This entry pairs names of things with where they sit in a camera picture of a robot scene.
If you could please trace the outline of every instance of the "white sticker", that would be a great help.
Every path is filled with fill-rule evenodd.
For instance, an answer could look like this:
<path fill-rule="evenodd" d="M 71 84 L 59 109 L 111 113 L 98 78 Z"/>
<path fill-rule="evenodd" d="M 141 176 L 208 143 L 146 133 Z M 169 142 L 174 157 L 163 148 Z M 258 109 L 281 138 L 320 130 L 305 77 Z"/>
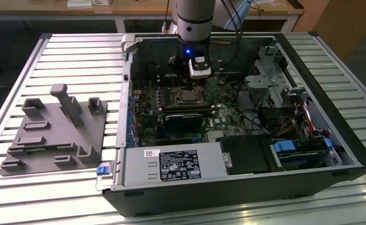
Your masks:
<path fill-rule="evenodd" d="M 98 14 L 111 14 L 113 11 L 94 11 L 94 13 L 98 13 Z"/>
<path fill-rule="evenodd" d="M 159 156 L 159 149 L 146 150 L 145 157 Z"/>

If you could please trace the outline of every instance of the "aluminum extrusion table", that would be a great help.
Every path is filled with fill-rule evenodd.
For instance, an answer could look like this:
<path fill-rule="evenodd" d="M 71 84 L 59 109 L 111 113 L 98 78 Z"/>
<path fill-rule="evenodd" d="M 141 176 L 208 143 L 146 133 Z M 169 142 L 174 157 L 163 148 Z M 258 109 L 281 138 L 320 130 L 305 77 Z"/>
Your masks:
<path fill-rule="evenodd" d="M 25 99 L 55 102 L 50 88 L 62 82 L 79 101 L 99 97 L 109 102 L 102 160 L 111 161 L 119 118 L 122 34 L 42 37 L 0 109 L 0 163 L 22 123 Z M 366 87 L 320 37 L 289 33 L 286 38 L 366 146 Z M 366 224 L 366 175 L 312 197 L 151 217 L 122 217 L 101 192 L 113 179 L 97 179 L 95 169 L 0 176 L 0 224 Z"/>

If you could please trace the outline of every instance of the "warning label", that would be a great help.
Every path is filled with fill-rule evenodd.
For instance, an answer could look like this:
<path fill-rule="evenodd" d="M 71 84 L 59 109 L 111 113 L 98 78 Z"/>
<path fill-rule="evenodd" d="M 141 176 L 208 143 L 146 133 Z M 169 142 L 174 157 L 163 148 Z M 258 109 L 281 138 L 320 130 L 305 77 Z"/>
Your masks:
<path fill-rule="evenodd" d="M 197 150 L 159 153 L 161 180 L 189 180 L 202 178 Z"/>

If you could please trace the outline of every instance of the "blue tab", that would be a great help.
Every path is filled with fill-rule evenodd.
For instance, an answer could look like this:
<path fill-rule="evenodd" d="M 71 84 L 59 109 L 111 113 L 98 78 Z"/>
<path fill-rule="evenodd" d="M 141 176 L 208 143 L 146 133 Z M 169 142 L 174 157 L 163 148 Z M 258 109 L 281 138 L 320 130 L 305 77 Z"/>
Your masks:
<path fill-rule="evenodd" d="M 333 142 L 329 138 L 324 139 L 325 143 L 326 143 L 326 147 L 330 149 L 334 145 Z"/>
<path fill-rule="evenodd" d="M 274 149 L 276 149 L 276 152 L 281 152 L 282 149 L 281 149 L 281 146 L 278 143 L 274 144 Z"/>
<path fill-rule="evenodd" d="M 293 141 L 278 141 L 274 144 L 274 149 L 276 149 L 276 152 L 293 151 L 293 150 L 296 150 L 294 142 Z"/>
<path fill-rule="evenodd" d="M 97 168 L 97 175 L 103 176 L 110 174 L 110 166 L 99 166 Z"/>

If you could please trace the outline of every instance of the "wooden table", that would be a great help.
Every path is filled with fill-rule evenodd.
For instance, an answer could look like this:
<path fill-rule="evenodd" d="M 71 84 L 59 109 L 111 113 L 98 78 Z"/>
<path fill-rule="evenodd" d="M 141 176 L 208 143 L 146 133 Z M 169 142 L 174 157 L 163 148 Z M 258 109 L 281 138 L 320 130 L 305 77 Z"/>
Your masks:
<path fill-rule="evenodd" d="M 110 6 L 69 10 L 67 0 L 0 0 L 0 20 L 114 20 L 119 33 L 126 33 L 125 20 L 159 20 L 165 18 L 166 0 L 114 0 Z M 246 20 L 285 20 L 282 32 L 290 32 L 302 9 L 288 0 L 262 4 L 249 11 Z"/>

